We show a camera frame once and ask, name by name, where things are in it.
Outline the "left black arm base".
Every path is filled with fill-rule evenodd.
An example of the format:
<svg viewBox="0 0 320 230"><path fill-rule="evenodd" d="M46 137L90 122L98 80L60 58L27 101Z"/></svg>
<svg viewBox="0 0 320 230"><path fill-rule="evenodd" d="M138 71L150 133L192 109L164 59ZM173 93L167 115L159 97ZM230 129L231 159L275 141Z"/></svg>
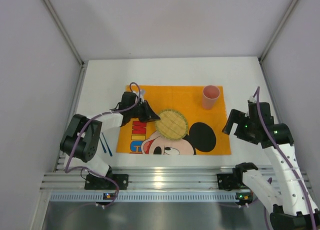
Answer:
<svg viewBox="0 0 320 230"><path fill-rule="evenodd" d="M106 179L94 176L88 173L85 177L83 175L84 170L80 171L80 176L85 180L85 190L116 190L116 185ZM112 179L117 185L119 190L126 190L129 184L128 174L113 174L112 171L108 171L107 177Z"/></svg>

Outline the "pink plastic cup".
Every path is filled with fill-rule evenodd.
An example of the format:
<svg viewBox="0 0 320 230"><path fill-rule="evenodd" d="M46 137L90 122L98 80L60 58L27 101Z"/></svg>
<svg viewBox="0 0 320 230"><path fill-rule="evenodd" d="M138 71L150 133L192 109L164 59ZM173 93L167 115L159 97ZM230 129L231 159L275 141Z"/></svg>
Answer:
<svg viewBox="0 0 320 230"><path fill-rule="evenodd" d="M213 108L220 97L220 90L217 86L208 85L202 91L202 107L205 110Z"/></svg>

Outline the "blue metallic spoon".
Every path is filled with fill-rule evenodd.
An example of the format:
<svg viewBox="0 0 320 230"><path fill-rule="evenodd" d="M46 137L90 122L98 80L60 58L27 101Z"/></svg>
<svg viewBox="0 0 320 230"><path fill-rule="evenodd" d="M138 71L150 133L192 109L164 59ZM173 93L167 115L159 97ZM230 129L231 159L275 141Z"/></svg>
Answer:
<svg viewBox="0 0 320 230"><path fill-rule="evenodd" d="M106 145L105 145L105 143L104 143L104 139L103 139L103 134L102 134L102 133L100 133L99 140L100 140L100 143L101 143L101 145L102 145L102 150L103 150L103 152L104 152L104 153L107 153L107 149L106 149Z"/></svg>

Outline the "yellow round woven coaster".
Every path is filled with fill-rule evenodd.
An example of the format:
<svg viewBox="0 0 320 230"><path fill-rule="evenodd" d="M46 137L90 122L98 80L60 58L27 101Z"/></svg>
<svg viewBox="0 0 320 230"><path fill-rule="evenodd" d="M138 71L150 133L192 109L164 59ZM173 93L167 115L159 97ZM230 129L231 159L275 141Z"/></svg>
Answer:
<svg viewBox="0 0 320 230"><path fill-rule="evenodd" d="M184 115L173 109L162 110L160 120L155 122L155 128L160 135L169 140L181 140L189 130L189 124Z"/></svg>

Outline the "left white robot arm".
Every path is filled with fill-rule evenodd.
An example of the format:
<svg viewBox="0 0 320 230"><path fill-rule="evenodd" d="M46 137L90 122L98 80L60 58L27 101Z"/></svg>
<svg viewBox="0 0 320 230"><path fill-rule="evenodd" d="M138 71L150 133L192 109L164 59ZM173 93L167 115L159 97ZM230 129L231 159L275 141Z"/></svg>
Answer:
<svg viewBox="0 0 320 230"><path fill-rule="evenodd" d="M106 176L110 166L97 155L101 133L136 118L142 123L161 119L140 93L128 91L123 93L115 109L91 118L74 115L60 142L60 150L69 156L64 171L85 169L96 176Z"/></svg>

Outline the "blue metallic fork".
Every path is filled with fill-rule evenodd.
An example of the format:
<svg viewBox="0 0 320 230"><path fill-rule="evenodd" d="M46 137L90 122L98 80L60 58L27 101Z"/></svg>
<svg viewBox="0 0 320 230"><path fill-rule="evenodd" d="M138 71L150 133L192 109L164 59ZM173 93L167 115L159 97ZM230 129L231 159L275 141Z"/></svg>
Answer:
<svg viewBox="0 0 320 230"><path fill-rule="evenodd" d="M109 147L109 144L108 144L108 142L107 142L107 139L106 139L106 137L105 137L105 134L102 133L102 135L103 135L103 142L105 143L105 147L106 147L106 153L108 153L109 156L112 157L112 156L113 156L113 153L112 153L112 151L111 151L111 149L110 149L110 147Z"/></svg>

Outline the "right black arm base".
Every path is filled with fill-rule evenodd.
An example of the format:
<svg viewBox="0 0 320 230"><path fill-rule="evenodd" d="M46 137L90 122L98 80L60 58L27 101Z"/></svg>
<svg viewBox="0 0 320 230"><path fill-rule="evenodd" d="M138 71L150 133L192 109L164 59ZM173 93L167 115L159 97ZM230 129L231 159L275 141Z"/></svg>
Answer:
<svg viewBox="0 0 320 230"><path fill-rule="evenodd" d="M232 168L232 173L217 174L217 183L219 190L232 191L247 188L243 183L243 174L249 170L258 170L254 163L240 163Z"/></svg>

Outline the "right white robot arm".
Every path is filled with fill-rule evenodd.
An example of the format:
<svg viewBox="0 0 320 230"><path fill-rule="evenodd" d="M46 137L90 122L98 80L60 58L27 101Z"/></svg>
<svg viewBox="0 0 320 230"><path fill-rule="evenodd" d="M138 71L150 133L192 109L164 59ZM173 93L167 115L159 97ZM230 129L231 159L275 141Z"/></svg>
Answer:
<svg viewBox="0 0 320 230"><path fill-rule="evenodd" d="M248 101L248 112L232 109L222 132L261 145L274 170L279 191L263 178L254 163L240 163L232 170L232 184L253 191L269 213L274 230L318 230L320 209L310 196L301 174L294 140L286 124L276 124L267 102Z"/></svg>

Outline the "orange Mickey Mouse placemat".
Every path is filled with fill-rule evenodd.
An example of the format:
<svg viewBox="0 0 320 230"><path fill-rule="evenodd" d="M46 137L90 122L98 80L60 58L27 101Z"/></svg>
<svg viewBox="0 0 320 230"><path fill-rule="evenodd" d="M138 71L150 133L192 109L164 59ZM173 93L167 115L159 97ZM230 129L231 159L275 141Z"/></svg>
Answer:
<svg viewBox="0 0 320 230"><path fill-rule="evenodd" d="M117 153L138 155L230 155L229 137L222 133L227 121L223 88L213 108L202 106L202 86L143 86L144 97L152 110L162 119L169 114L187 126L180 140L169 140L161 135L156 125L160 121L142 123L131 120L121 127Z"/></svg>

